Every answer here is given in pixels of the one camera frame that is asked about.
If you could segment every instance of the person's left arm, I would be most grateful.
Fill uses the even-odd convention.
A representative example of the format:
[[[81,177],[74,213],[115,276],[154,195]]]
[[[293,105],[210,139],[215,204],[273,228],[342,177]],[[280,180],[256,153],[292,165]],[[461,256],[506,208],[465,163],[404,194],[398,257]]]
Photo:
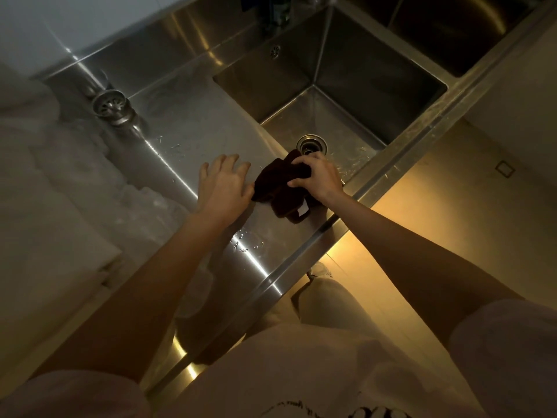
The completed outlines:
[[[247,208],[249,163],[219,156],[199,173],[198,210],[99,308],[33,377],[57,370],[90,370],[139,382],[149,367],[199,262],[221,232]]]

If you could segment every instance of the drain ring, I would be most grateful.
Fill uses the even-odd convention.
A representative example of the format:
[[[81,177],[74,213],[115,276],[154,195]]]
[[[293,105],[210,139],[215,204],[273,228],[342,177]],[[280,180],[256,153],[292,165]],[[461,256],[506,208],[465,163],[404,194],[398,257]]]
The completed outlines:
[[[325,155],[327,153],[327,143],[317,135],[304,135],[296,144],[296,149],[303,155],[320,152]]]

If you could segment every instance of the sleeve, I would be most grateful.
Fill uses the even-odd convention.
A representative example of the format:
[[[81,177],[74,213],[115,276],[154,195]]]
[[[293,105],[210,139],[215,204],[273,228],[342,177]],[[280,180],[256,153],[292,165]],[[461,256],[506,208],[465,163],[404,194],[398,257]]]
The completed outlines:
[[[486,305],[456,327],[449,352],[490,416],[557,416],[556,310]]]
[[[130,379],[95,371],[55,371],[29,380],[0,402],[2,418],[147,418],[151,410]]]

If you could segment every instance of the white tag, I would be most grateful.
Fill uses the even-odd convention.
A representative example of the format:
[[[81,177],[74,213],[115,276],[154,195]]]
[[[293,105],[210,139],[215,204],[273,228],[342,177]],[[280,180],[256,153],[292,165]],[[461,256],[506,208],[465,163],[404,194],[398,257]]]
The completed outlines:
[[[303,204],[300,208],[298,208],[298,216],[303,216],[306,212],[308,212],[310,209],[310,207],[308,207],[308,203],[306,202],[306,200],[303,200]]]

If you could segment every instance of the dark brown cloth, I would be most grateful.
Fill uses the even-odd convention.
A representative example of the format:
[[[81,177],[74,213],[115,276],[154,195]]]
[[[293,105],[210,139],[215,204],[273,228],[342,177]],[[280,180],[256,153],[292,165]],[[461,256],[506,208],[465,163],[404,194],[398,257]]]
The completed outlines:
[[[293,179],[307,179],[311,176],[308,165],[292,164],[292,160],[300,155],[302,154],[297,149],[292,150],[284,160],[277,158],[265,167],[255,180],[255,193],[251,198],[255,202],[270,202],[277,217],[287,217],[293,223],[301,222],[310,213],[307,211],[302,216],[298,214],[304,199],[307,199],[309,205],[318,204],[307,189],[287,185]]]

